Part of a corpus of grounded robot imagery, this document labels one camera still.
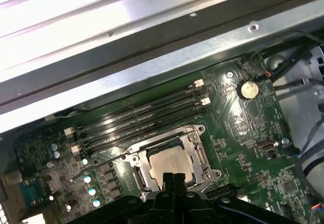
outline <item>cable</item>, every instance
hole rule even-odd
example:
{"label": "cable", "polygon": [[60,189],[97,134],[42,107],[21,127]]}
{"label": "cable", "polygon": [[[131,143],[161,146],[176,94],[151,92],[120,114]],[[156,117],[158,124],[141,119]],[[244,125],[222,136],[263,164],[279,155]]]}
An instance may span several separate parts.
{"label": "cable", "polygon": [[318,42],[309,42],[306,46],[299,47],[291,56],[284,60],[281,65],[273,71],[274,76],[271,81],[275,82],[290,69],[292,69],[309,51],[318,46]]}
{"label": "cable", "polygon": [[312,146],[309,150],[307,150],[300,158],[299,162],[303,164],[308,159],[310,159],[312,156],[314,156],[316,153],[324,150],[324,140],[319,141],[314,146]]}
{"label": "cable", "polygon": [[312,224],[313,218],[314,218],[314,210],[310,210],[310,217],[309,217],[309,224]]}
{"label": "cable", "polygon": [[121,155],[119,155],[119,156],[117,156],[117,157],[113,157],[113,158],[111,158],[111,159],[109,159],[109,160],[107,160],[107,161],[105,161],[105,162],[102,162],[102,163],[100,163],[99,165],[91,166],[91,167],[87,167],[87,168],[81,170],[81,171],[80,171],[76,176],[72,177],[72,178],[70,179],[70,182],[75,181],[76,179],[78,179],[79,177],[81,177],[83,173],[85,173],[85,172],[87,172],[87,171],[95,170],[95,169],[97,169],[97,168],[99,168],[99,167],[102,167],[102,166],[104,166],[104,165],[106,165],[106,164],[109,164],[110,162],[116,161],[116,160],[118,160],[118,159],[120,159],[120,158],[122,158],[122,157],[126,157],[127,155],[129,155],[129,153],[123,153],[123,154],[121,154]]}
{"label": "cable", "polygon": [[324,157],[320,157],[312,161],[307,165],[307,167],[304,168],[304,174],[307,177],[309,173],[318,165],[324,162]]}
{"label": "cable", "polygon": [[310,131],[307,141],[305,143],[305,145],[303,146],[302,150],[301,150],[301,154],[304,154],[306,149],[308,148],[310,142],[312,141],[312,139],[314,138],[316,132],[318,131],[319,127],[324,123],[324,118],[319,120],[312,128],[312,130]]}
{"label": "cable", "polygon": [[317,192],[316,189],[307,180],[300,161],[297,161],[295,163],[295,170],[296,170],[296,174],[298,175],[300,181],[308,188],[308,190],[311,192],[311,194],[317,196],[320,200],[323,200],[324,198],[322,197],[322,195],[319,192]]}
{"label": "cable", "polygon": [[301,85],[310,85],[310,86],[320,85],[320,86],[324,86],[324,81],[316,80],[316,79],[312,79],[312,78],[307,78],[307,80],[309,80],[309,83],[305,83],[305,81],[303,79],[299,79],[299,80],[288,82],[287,84],[274,86],[273,88],[276,91],[279,91],[279,90],[285,90],[285,89],[289,89],[291,87],[296,87],[296,86],[301,86]]}
{"label": "cable", "polygon": [[273,88],[274,88],[274,90],[279,91],[279,90],[285,90],[285,89],[289,89],[291,87],[300,86],[300,85],[304,85],[304,80],[300,79],[300,80],[296,80],[296,81],[291,81],[291,82],[288,82],[287,84],[274,86]]}
{"label": "cable", "polygon": [[318,153],[319,151],[324,149],[324,140],[319,141],[314,146],[312,146],[308,151],[302,155],[298,161],[295,163],[295,169],[296,173],[299,176],[300,181],[309,189],[309,191],[320,198],[320,200],[324,200],[323,196],[316,191],[316,189],[310,184],[310,182],[307,180],[304,170],[302,167],[302,164],[307,161],[309,158],[311,158],[313,155]]}

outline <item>motherboard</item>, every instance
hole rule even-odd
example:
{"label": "motherboard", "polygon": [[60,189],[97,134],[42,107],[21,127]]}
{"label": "motherboard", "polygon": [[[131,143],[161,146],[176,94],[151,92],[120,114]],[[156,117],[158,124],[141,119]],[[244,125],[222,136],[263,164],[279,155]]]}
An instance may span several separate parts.
{"label": "motherboard", "polygon": [[262,58],[242,56],[25,136],[7,186],[25,215],[42,209],[64,224],[125,195],[145,199],[163,172],[182,172],[210,200],[233,194],[307,223],[292,145]]}

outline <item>ram slot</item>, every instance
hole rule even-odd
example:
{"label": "ram slot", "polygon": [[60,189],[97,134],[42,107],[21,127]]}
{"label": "ram slot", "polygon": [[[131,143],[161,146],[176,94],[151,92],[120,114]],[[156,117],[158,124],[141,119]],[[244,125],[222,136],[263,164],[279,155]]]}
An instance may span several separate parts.
{"label": "ram slot", "polygon": [[195,102],[188,102],[184,105],[181,105],[181,107],[176,107],[173,108],[172,110],[164,110],[164,111],[160,110],[159,112],[160,114],[156,113],[154,118],[148,118],[143,121],[138,121],[134,124],[127,125],[127,127],[118,128],[117,130],[115,130],[116,128],[111,128],[109,130],[100,133],[100,135],[98,134],[96,136],[92,136],[93,139],[91,141],[86,141],[83,145],[91,146],[91,145],[95,145],[98,142],[102,142],[104,140],[108,141],[109,139],[118,138],[118,136],[121,135],[129,135],[132,133],[136,133],[137,131],[141,131],[156,125],[165,117],[170,117],[170,118],[177,117],[181,112],[192,107],[195,107]]}
{"label": "ram slot", "polygon": [[181,113],[181,116],[179,117],[175,117],[168,120],[169,117],[166,116],[165,119],[161,119],[159,123],[149,128],[146,128],[144,130],[138,131],[135,134],[123,136],[119,139],[109,141],[108,143],[101,144],[94,148],[85,149],[82,152],[82,155],[93,155],[121,144],[135,143],[135,142],[142,141],[144,139],[152,137],[153,135],[156,135],[157,133],[160,133],[163,127],[170,127],[175,123],[178,124],[179,122],[184,122],[185,120],[192,120],[195,117],[200,117],[205,112],[206,111],[202,107],[199,108],[195,107],[195,108],[191,108],[190,110],[187,110],[187,112],[185,113]]}
{"label": "ram slot", "polygon": [[151,108],[159,106],[160,104],[167,104],[174,100],[184,99],[192,96],[199,96],[198,91],[203,86],[204,86],[203,80],[202,79],[197,80],[192,85],[178,88],[174,91],[155,97],[143,103],[132,105],[129,108],[123,108],[117,112],[101,116],[86,125],[78,126],[77,131],[79,133],[93,131],[93,130],[96,131],[99,127],[103,127],[106,124],[110,124],[112,122],[115,122],[117,120],[122,120],[124,118],[130,118],[133,117],[134,115],[136,116],[142,111],[147,111]]}
{"label": "ram slot", "polygon": [[97,136],[100,136],[103,134],[103,132],[112,132],[114,130],[119,130],[120,128],[128,127],[132,124],[137,124],[143,120],[150,119],[154,117],[156,114],[158,114],[161,111],[170,109],[170,108],[175,108],[175,107],[180,107],[181,105],[197,102],[197,99],[192,96],[187,96],[186,98],[181,98],[180,100],[177,100],[175,102],[172,102],[171,104],[164,104],[160,105],[157,107],[154,107],[150,110],[143,111],[139,114],[132,114],[130,117],[125,117],[124,119],[121,120],[116,120],[114,122],[109,122],[108,124],[99,127],[95,130],[89,131],[87,133],[81,133],[79,134],[79,137],[84,139],[84,140],[91,140],[95,139]]}

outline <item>green circuit board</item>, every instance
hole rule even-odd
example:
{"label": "green circuit board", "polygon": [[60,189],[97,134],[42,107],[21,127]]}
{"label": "green circuit board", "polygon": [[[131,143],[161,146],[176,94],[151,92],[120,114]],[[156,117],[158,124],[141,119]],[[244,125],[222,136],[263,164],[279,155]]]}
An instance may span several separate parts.
{"label": "green circuit board", "polygon": [[[48,199],[49,192],[60,191],[60,196],[57,198],[59,217],[58,221],[53,223],[67,223],[94,210],[92,203],[95,197],[99,196],[103,205],[121,195],[140,196],[141,192],[134,180],[132,168],[121,160],[100,168],[102,173],[93,170],[91,174],[96,177],[91,186],[85,185],[83,179],[71,183],[69,179],[78,174],[81,169],[91,164],[100,164],[121,154],[130,143],[94,154],[89,158],[90,163],[84,166],[71,154],[70,149],[75,145],[75,141],[67,139],[64,130],[69,127],[79,127],[102,115],[112,114],[122,109],[132,111],[134,105],[203,79],[211,101],[205,113],[199,117],[187,117],[172,122],[161,128],[160,132],[189,124],[205,125],[206,131],[201,136],[202,144],[212,169],[222,171],[222,177],[211,186],[211,189],[232,183],[242,187],[244,194],[251,199],[252,203],[278,214],[282,214],[280,206],[286,204],[290,207],[295,221],[307,223],[310,206],[304,198],[306,187],[300,183],[294,171],[296,159],[286,156],[281,144],[271,153],[264,153],[257,147],[259,142],[265,140],[279,143],[283,138],[290,140],[289,129],[271,81],[258,82],[259,93],[252,100],[242,99],[237,94],[237,85],[241,81],[262,75],[265,70],[263,60],[259,57],[253,61],[242,58],[229,60],[64,120],[28,136],[26,142],[16,149],[20,165],[24,168],[22,171],[24,184],[21,188],[26,192],[25,188],[28,188],[31,183],[35,185],[34,181],[39,181],[37,186],[40,185],[41,190],[38,190],[38,193],[42,193],[42,196],[35,200],[31,200],[31,197],[25,199],[28,202],[34,201],[33,205],[37,205]],[[53,153],[49,149],[53,143],[59,147],[58,159],[53,159]],[[47,166],[49,162],[53,163],[50,168]],[[53,183],[50,188],[48,182],[43,179],[45,175],[51,175]],[[114,179],[110,182],[113,187],[107,186],[107,179]],[[88,188],[92,186],[97,189],[95,196],[88,194]],[[78,209],[73,213],[66,212],[66,202],[72,193],[77,195],[78,201]]]}

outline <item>cpu socket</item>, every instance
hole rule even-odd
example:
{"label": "cpu socket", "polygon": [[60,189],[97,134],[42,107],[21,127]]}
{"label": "cpu socket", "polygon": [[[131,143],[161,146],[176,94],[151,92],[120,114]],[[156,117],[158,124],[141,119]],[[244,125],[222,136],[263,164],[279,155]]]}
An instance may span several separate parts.
{"label": "cpu socket", "polygon": [[163,173],[184,173],[187,189],[199,191],[221,176],[212,170],[201,144],[204,125],[186,125],[129,147],[123,159],[133,167],[142,192],[160,191]]}

